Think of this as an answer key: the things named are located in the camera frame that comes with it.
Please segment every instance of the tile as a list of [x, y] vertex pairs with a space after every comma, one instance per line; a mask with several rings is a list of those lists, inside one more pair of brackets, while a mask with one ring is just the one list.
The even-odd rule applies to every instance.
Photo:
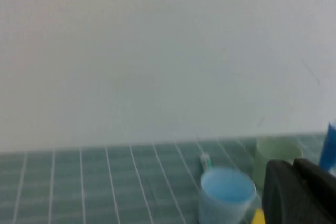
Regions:
[[232, 162], [224, 154], [210, 157], [213, 166], [233, 167]]
[[47, 217], [38, 217], [38, 218], [31, 218], [31, 219], [18, 219], [16, 224], [48, 224]]
[[169, 167], [182, 167], [184, 168], [184, 163], [180, 157], [176, 157], [176, 159], [171, 159], [171, 160], [160, 160], [163, 168], [169, 168]]
[[204, 152], [209, 153], [210, 156], [217, 156], [222, 155], [223, 150], [220, 146], [220, 143], [216, 140], [207, 140], [204, 142], [200, 142], [200, 146], [203, 149]]
[[53, 216], [51, 224], [83, 224], [83, 216]]
[[0, 161], [0, 172], [20, 172], [23, 165], [23, 158]]
[[151, 201], [153, 203], [160, 203], [160, 202], [174, 202], [172, 193], [168, 185], [153, 185], [153, 186], [146, 186], [144, 188], [144, 192], [146, 195], [147, 201]]
[[82, 162], [107, 162], [105, 148], [83, 149]]
[[172, 186], [172, 190], [176, 197], [188, 197], [198, 194], [198, 189], [194, 184], [174, 185]]
[[221, 146], [230, 156], [246, 156], [247, 153], [237, 140], [221, 141]]
[[198, 223], [198, 212], [193, 213], [193, 214], [189, 214], [189, 215], [185, 215], [183, 214], [184, 220], [185, 220], [185, 224], [195, 224]]
[[15, 202], [17, 196], [17, 188], [0, 190], [0, 202]]
[[169, 219], [180, 216], [176, 205], [152, 206], [150, 211], [154, 220]]
[[109, 160], [128, 158], [132, 159], [130, 148], [127, 147], [111, 147], [108, 148]]
[[52, 195], [54, 199], [64, 199], [64, 198], [81, 198], [81, 181], [80, 180], [69, 180], [64, 182], [54, 183], [52, 189]]
[[82, 212], [82, 199], [53, 200], [53, 215]]
[[257, 140], [254, 137], [240, 139], [240, 142], [244, 146], [245, 150], [254, 156]]
[[112, 190], [111, 181], [108, 174], [96, 177], [91, 176], [84, 179], [85, 193], [94, 194], [100, 191]]
[[98, 212], [86, 215], [86, 224], [117, 224], [117, 215], [115, 212]]
[[12, 220], [14, 215], [13, 206], [0, 206], [0, 221]]
[[165, 154], [175, 154], [179, 155], [178, 150], [174, 143], [172, 144], [156, 144], [155, 145], [156, 152], [158, 156]]
[[193, 181], [190, 178], [190, 175], [189, 173], [187, 173], [187, 171], [184, 174], [167, 174], [167, 178], [168, 178], [169, 184], [172, 187], [175, 185], [180, 185], [180, 184], [193, 185]]
[[136, 161], [138, 170], [161, 169], [160, 163], [155, 159], [139, 159]]
[[49, 214], [49, 204], [45, 202], [28, 203], [22, 202], [18, 206], [17, 218], [47, 217]]
[[29, 152], [26, 170], [50, 170], [52, 154], [52, 152]]
[[134, 158], [156, 156], [152, 145], [134, 145], [132, 151]]
[[139, 185], [139, 179], [136, 175], [136, 173], [129, 174], [127, 176], [114, 176], [113, 178], [113, 185], [115, 188], [118, 187], [127, 187], [127, 186], [138, 186]]
[[116, 193], [115, 199], [118, 207], [137, 207], [145, 206], [145, 200], [141, 191], [133, 191], [132, 193]]
[[108, 166], [107, 161], [98, 161], [98, 162], [86, 162], [83, 163], [83, 176], [92, 176], [92, 175], [99, 175], [99, 174], [108, 174]]
[[64, 163], [79, 164], [79, 150], [59, 150], [55, 151], [55, 165]]
[[150, 221], [147, 207], [139, 207], [132, 210], [120, 210], [119, 218], [120, 223], [122, 224]]
[[110, 169], [112, 174], [127, 171], [135, 172], [135, 166], [132, 158], [110, 160]]
[[69, 165], [55, 165], [54, 181], [80, 179], [80, 164], [72, 163]]
[[20, 181], [21, 173], [0, 174], [0, 186], [17, 187]]
[[50, 195], [50, 185], [26, 186], [21, 190], [21, 200], [48, 199]]
[[141, 183], [146, 185], [156, 185], [156, 184], [165, 184], [166, 179], [163, 173], [160, 174], [148, 174], [148, 175], [140, 175]]
[[25, 154], [23, 152], [1, 153], [0, 154], [0, 162], [14, 161], [14, 160], [23, 161], [24, 155]]
[[112, 191], [109, 194], [97, 197], [85, 197], [85, 211], [90, 213], [99, 209], [110, 209], [114, 211], [114, 201]]
[[24, 175], [24, 185], [38, 182], [49, 182], [51, 178], [51, 171], [26, 171]]
[[180, 202], [177, 200], [177, 202], [179, 203], [180, 210], [184, 216], [198, 213], [198, 199], [189, 202]]

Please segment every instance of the teal tiled counter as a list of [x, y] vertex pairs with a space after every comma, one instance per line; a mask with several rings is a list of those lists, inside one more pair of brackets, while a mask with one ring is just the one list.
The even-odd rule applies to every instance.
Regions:
[[[324, 135], [288, 137], [318, 161]], [[2, 154], [0, 224], [197, 223], [200, 153], [251, 176], [255, 146], [246, 138]], [[244, 223], [260, 206], [259, 193]]]

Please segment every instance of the cup rim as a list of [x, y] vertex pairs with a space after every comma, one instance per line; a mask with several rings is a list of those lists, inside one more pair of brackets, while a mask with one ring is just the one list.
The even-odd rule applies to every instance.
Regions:
[[[253, 185], [253, 193], [251, 194], [251, 197], [241, 201], [241, 202], [223, 202], [220, 201], [214, 197], [212, 197], [211, 195], [209, 195], [203, 188], [202, 185], [202, 180], [204, 179], [205, 176], [208, 176], [210, 173], [215, 173], [215, 172], [220, 172], [220, 171], [226, 171], [226, 172], [234, 172], [234, 173], [239, 173], [241, 175], [243, 175], [247, 181], [249, 181], [251, 183], [251, 185]], [[254, 181], [245, 173], [241, 172], [240, 170], [237, 169], [232, 169], [232, 168], [226, 168], [226, 167], [214, 167], [208, 171], [206, 171], [205, 173], [203, 173], [201, 175], [201, 180], [200, 180], [200, 190], [202, 191], [202, 193], [204, 193], [204, 196], [206, 196], [209, 200], [211, 200], [213, 203], [215, 203], [217, 206], [219, 207], [230, 207], [230, 206], [237, 206], [237, 205], [243, 205], [246, 204], [248, 202], [252, 202], [254, 200], [254, 198], [256, 197], [257, 194], [257, 189], [256, 189], [256, 185], [254, 183]]]

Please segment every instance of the blue plastic cup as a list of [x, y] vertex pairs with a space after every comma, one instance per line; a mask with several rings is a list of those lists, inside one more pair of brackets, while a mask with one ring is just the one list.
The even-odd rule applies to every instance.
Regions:
[[253, 181], [230, 168], [213, 168], [201, 176], [199, 224], [237, 224], [256, 197]]

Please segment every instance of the plastic cup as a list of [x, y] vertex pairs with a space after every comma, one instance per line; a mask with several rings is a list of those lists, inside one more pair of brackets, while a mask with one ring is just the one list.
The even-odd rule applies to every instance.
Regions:
[[259, 140], [254, 156], [253, 180], [258, 188], [264, 187], [267, 162], [271, 159], [281, 159], [294, 162], [295, 158], [302, 158], [302, 149], [291, 140]]
[[213, 168], [201, 176], [199, 224], [238, 224], [256, 196], [253, 181], [230, 168]]

